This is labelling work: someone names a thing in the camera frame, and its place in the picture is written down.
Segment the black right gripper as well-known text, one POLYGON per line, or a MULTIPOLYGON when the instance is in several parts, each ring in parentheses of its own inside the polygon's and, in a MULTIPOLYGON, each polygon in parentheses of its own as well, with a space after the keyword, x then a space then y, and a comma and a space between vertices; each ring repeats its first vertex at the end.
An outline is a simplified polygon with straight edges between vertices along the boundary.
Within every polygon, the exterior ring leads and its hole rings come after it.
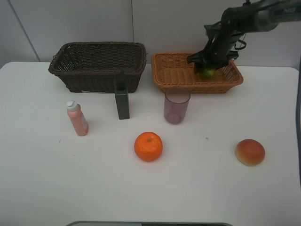
POLYGON ((187 63, 194 63, 194 73, 203 73, 204 66, 218 70, 229 64, 232 59, 238 58, 239 48, 235 47, 243 34, 241 32, 225 32, 221 30, 206 30, 208 42, 202 51, 187 57, 187 63))

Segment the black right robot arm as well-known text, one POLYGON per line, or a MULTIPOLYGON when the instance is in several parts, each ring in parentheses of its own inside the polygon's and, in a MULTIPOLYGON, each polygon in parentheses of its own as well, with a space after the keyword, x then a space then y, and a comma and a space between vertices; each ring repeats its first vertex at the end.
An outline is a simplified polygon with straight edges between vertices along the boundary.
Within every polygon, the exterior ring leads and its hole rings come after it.
POLYGON ((205 69, 220 69, 238 58, 246 47, 242 36, 247 33, 269 32, 280 23, 301 19, 299 0, 260 0, 242 6, 227 8, 219 22, 205 25, 208 42, 200 52, 189 55, 188 64, 194 64, 196 73, 205 69))

